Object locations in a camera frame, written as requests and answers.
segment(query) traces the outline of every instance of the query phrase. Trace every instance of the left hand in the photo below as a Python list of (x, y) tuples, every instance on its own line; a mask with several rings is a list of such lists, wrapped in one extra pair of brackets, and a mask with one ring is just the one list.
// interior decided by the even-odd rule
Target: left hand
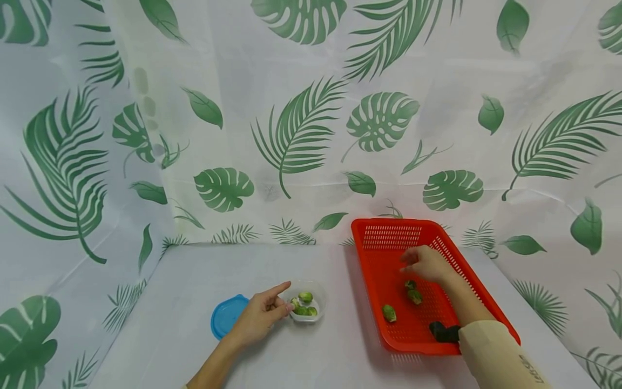
[(287, 281), (265, 292), (257, 293), (248, 302), (242, 314), (226, 338), (239, 344), (241, 347), (259, 342), (270, 332), (272, 325), (283, 319), (294, 306), (283, 301), (278, 295), (291, 286)]

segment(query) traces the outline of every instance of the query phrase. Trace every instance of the shower curtain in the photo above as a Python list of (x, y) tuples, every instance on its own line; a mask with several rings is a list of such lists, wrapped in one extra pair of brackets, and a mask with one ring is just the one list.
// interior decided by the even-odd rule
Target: shower curtain
[(106, 310), (157, 264), (146, 247), (350, 246), (353, 219), (391, 217), (481, 248), (597, 384), (622, 385), (622, 2), (0, 5), (22, 173), (2, 172), (0, 321), (57, 324), (23, 330), (44, 357), (0, 382), (94, 372), (133, 305)]

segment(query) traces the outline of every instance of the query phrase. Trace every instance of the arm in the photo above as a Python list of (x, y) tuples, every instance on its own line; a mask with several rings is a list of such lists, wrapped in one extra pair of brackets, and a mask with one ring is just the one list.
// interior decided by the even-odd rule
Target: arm
[(278, 296), (291, 284), (288, 281), (253, 296), (231, 332), (220, 341), (201, 369), (188, 382), (187, 389), (217, 389), (223, 386), (233, 362), (242, 351), (265, 338), (272, 325), (294, 309), (292, 304), (285, 303)]
[(460, 351), (481, 389), (551, 388), (508, 328), (494, 318), (438, 251), (412, 247), (401, 260), (409, 264), (403, 273), (418, 274), (445, 290), (462, 326)]

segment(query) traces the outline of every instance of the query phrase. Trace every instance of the black object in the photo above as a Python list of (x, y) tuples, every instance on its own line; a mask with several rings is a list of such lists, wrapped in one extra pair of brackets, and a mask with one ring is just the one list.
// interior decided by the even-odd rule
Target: black object
[(439, 343), (458, 343), (458, 331), (460, 326), (451, 326), (446, 328), (439, 321), (431, 322), (429, 326), (430, 332), (434, 339)]

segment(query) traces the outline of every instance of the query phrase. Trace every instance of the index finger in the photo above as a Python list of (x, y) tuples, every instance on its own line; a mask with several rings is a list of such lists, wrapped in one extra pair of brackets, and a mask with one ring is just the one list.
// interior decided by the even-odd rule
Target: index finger
[(264, 295), (265, 297), (269, 297), (273, 299), (276, 296), (278, 296), (279, 293), (283, 293), (284, 291), (286, 291), (287, 288), (289, 288), (290, 286), (292, 286), (292, 282), (285, 281), (284, 283), (277, 285), (274, 288), (268, 289), (267, 291), (262, 292), (261, 294)]

